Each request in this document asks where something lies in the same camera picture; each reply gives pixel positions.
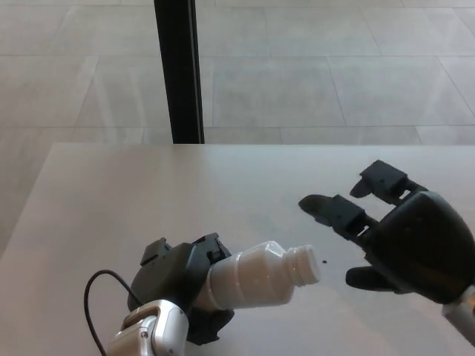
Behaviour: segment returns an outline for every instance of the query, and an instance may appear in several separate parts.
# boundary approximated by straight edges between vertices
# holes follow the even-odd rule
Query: black cable
[[[114,277],[116,280],[119,281],[120,284],[122,284],[122,287],[124,287],[128,293],[135,299],[135,301],[142,306],[143,303],[140,301],[140,298],[132,291],[131,287],[123,280],[121,276],[119,276],[116,272],[111,271],[109,269],[103,269],[101,271],[97,271],[92,275],[91,278],[89,278],[88,284],[86,284],[86,288],[84,290],[84,314],[86,316],[86,321],[88,322],[89,326],[89,331],[91,332],[92,338],[96,342],[97,348],[99,349],[99,352],[101,353],[102,356],[107,356],[104,350],[104,346],[102,346],[101,341],[99,340],[96,329],[94,328],[94,325],[92,325],[92,320],[91,320],[91,315],[89,313],[89,291],[91,290],[91,285],[92,282],[98,278],[101,274],[109,274],[112,277]]]

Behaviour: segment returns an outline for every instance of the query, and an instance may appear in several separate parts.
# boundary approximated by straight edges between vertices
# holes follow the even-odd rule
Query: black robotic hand
[[[440,304],[458,298],[475,281],[475,242],[457,212],[407,174],[374,162],[350,193],[374,194],[396,207],[380,222],[336,195],[309,195],[300,207],[366,253],[368,267],[347,272],[349,286],[372,291],[416,292]]]

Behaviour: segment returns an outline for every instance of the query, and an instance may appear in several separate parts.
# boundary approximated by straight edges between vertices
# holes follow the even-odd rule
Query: black pole
[[[173,143],[205,143],[194,0],[154,0]]]

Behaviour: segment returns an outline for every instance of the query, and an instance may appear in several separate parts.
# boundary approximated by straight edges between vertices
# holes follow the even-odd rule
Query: floor tile
[[[168,128],[159,57],[101,57],[78,126]]]
[[[122,5],[148,5],[153,6],[154,0],[120,0]]]
[[[144,128],[142,143],[147,145],[172,145],[170,129]]]
[[[475,9],[454,9],[453,11],[462,19],[470,31],[475,33]]]
[[[440,57],[472,112],[475,112],[475,57]]]
[[[146,6],[72,6],[49,53],[157,56],[155,12]]]
[[[282,128],[282,141],[292,145],[420,145],[414,127]]]
[[[256,7],[402,7],[401,0],[216,0],[217,6]]]
[[[385,56],[475,54],[475,37],[452,9],[365,9]]]
[[[406,7],[475,7],[475,0],[402,0]]]
[[[54,142],[72,128],[0,129],[0,256]]]
[[[213,58],[200,58],[203,126],[213,126]]]
[[[0,54],[44,54],[67,7],[0,6]]]
[[[0,57],[0,127],[73,126],[97,57]]]
[[[329,61],[350,126],[475,123],[436,57],[332,57]]]
[[[475,145],[475,126],[419,126],[426,145]]]
[[[205,142],[242,145],[280,145],[278,128],[206,128]]]
[[[379,55],[359,9],[266,8],[275,56]]]
[[[263,9],[197,7],[201,56],[267,56]]]
[[[325,58],[215,59],[218,127],[344,125]]]
[[[76,128],[71,142],[141,143],[143,128]]]
[[[0,0],[0,4],[11,4],[11,5],[119,5],[120,0]]]

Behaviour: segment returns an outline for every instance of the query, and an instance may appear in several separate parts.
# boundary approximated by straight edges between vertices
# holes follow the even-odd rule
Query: tiled floor
[[[210,143],[475,144],[475,0],[196,0]],[[153,0],[0,0],[0,253],[53,142],[171,142]]]

